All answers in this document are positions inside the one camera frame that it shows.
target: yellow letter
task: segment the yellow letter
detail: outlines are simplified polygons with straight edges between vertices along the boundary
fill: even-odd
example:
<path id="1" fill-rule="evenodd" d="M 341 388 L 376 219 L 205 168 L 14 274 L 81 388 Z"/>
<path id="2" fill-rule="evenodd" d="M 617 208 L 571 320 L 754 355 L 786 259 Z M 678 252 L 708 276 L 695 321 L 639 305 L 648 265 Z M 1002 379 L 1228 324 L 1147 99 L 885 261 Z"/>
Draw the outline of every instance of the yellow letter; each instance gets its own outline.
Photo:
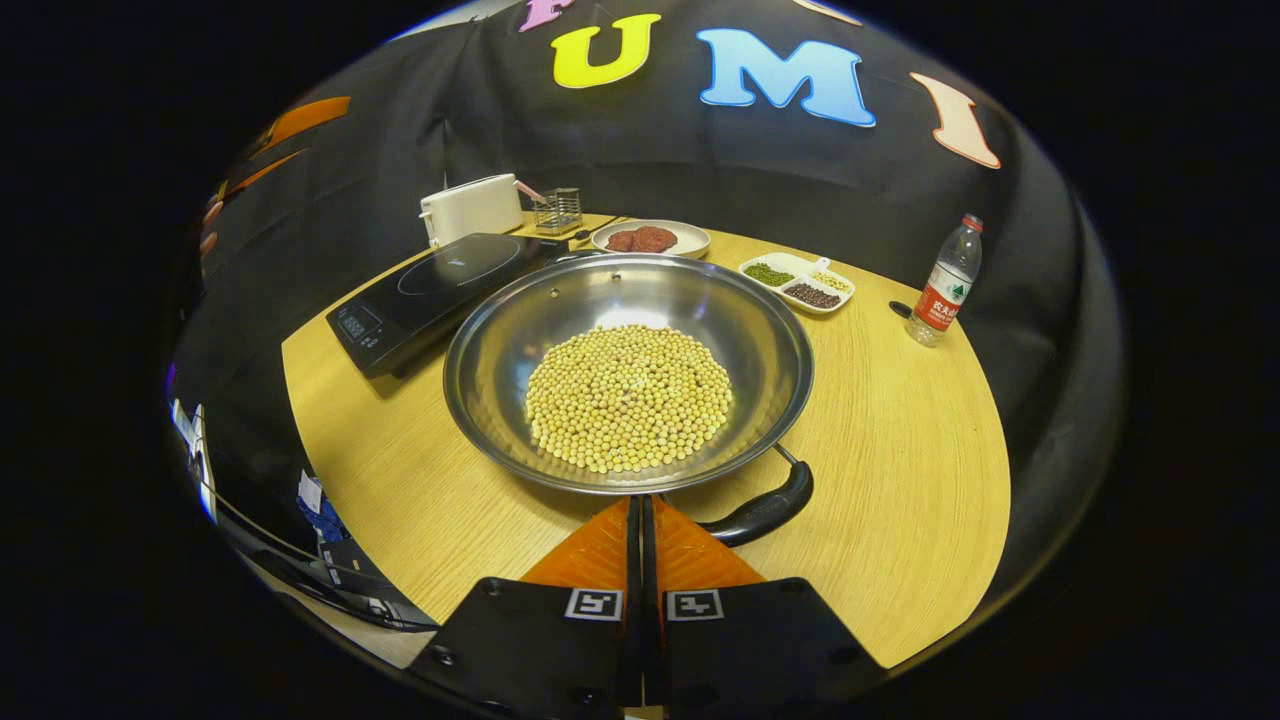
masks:
<path id="1" fill-rule="evenodd" d="M 987 140 L 982 137 L 982 128 L 978 127 L 978 118 L 973 117 L 977 104 L 968 95 L 920 73 L 908 73 L 911 79 L 923 85 L 933 104 L 938 109 L 938 119 L 942 127 L 933 131 L 933 138 L 947 150 L 963 155 L 979 165 L 1000 168 L 1000 158 L 987 147 Z"/>
<path id="2" fill-rule="evenodd" d="M 649 59 L 649 26 L 659 19 L 662 15 L 646 13 L 613 23 L 613 27 L 622 31 L 622 51 L 617 60 L 607 65 L 586 63 L 591 38 L 599 35 L 600 28 L 591 26 L 566 32 L 552 41 L 552 47 L 556 49 L 552 76 L 557 83 L 573 88 L 594 87 L 627 77 Z"/>

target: plastic bottle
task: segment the plastic bottle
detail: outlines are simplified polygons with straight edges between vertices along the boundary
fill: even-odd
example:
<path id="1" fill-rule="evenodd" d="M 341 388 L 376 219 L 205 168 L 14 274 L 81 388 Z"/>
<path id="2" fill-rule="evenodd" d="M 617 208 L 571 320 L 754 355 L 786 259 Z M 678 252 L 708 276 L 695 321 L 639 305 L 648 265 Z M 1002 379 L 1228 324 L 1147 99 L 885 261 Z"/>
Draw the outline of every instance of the plastic bottle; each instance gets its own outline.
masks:
<path id="1" fill-rule="evenodd" d="M 906 322 L 906 334 L 927 347 L 936 346 L 969 297 L 980 266 L 982 220 L 965 215 L 938 251 L 929 282 Z"/>

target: round wooden table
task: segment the round wooden table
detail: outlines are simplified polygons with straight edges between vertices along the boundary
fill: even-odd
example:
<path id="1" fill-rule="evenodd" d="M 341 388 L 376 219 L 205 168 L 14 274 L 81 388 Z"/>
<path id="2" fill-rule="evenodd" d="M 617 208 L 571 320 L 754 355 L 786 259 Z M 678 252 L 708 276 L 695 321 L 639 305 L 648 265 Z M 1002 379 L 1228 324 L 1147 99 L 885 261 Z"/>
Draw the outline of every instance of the round wooden table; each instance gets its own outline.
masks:
<path id="1" fill-rule="evenodd" d="M 585 227 L 607 219 L 588 215 Z M 704 260 L 723 266 L 774 251 L 815 259 L 708 232 Z M 531 223 L 515 234 L 534 234 Z M 1009 525 L 1009 460 L 964 327 L 923 347 L 888 309 L 891 300 L 913 305 L 919 290 L 831 266 L 856 291 L 831 315 L 799 313 L 815 379 L 782 438 L 813 468 L 813 500 L 736 552 L 765 578 L 806 578 L 872 657 L 891 667 L 960 625 L 986 592 Z M 324 319 L 342 301 L 284 341 L 293 416 L 343 523 L 424 612 L 447 620 L 477 579 L 521 577 L 617 501 L 525 482 L 481 455 L 444 404 L 443 354 L 403 382 L 366 380 Z M 767 452 L 669 498 L 692 519 L 713 520 L 780 486 L 787 471 Z"/>

